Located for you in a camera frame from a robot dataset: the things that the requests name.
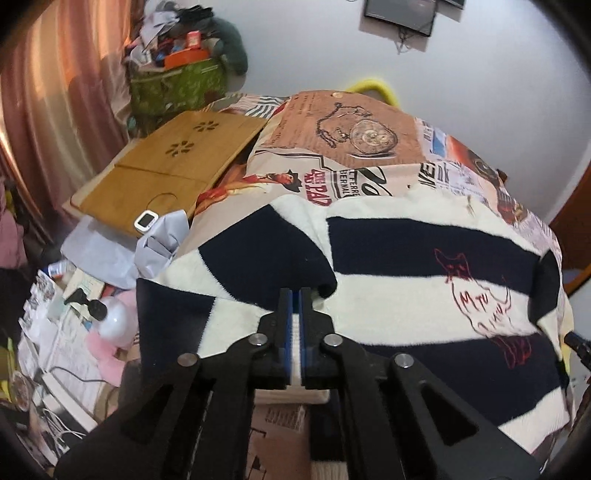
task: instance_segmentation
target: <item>wall-mounted monitor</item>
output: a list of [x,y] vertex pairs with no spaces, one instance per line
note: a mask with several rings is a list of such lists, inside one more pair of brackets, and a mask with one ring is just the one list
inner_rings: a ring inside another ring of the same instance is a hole
[[367,0],[365,16],[431,36],[437,0]]

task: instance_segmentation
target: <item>clothing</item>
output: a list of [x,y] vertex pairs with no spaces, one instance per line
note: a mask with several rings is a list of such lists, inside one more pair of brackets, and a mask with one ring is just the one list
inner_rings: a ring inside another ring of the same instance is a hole
[[19,268],[27,263],[22,226],[7,209],[4,183],[0,178],[0,268]]
[[369,352],[415,355],[528,452],[569,421],[554,255],[422,185],[329,207],[281,196],[139,282],[145,380],[254,332],[282,287],[312,287]]

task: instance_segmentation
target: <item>red cat illustration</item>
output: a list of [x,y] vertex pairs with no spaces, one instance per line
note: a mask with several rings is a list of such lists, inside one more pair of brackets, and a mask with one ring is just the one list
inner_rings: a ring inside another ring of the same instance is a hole
[[507,286],[494,293],[472,277],[464,254],[447,257],[438,248],[435,258],[447,273],[445,283],[452,288],[457,308],[470,321],[474,331],[500,347],[509,368],[524,365],[531,356],[531,332],[511,322],[511,291]]

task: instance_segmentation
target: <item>metal screw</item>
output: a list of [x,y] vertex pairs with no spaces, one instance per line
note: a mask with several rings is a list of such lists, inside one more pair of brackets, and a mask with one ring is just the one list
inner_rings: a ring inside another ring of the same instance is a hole
[[407,353],[399,353],[394,357],[396,365],[402,368],[408,368],[414,365],[414,358]]
[[262,346],[267,342],[268,338],[264,333],[253,333],[248,337],[248,343],[255,346]]
[[177,358],[177,363],[181,367],[192,367],[199,361],[199,357],[194,353],[184,353],[179,355]]
[[337,335],[336,333],[329,333],[324,337],[324,342],[328,346],[339,346],[341,343],[343,343],[343,337]]

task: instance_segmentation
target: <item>flower cutout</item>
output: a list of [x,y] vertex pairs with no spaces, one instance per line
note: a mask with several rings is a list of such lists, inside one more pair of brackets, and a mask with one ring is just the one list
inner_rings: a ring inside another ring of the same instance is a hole
[[171,144],[170,148],[166,151],[166,154],[171,155],[174,158],[180,153],[189,153],[194,146],[194,143],[189,143],[187,140],[183,140],[181,143]]
[[197,124],[195,127],[193,127],[193,130],[197,130],[198,132],[205,132],[205,130],[215,130],[216,127],[219,127],[219,124],[217,122],[214,122],[213,120],[210,120],[207,123],[201,122]]

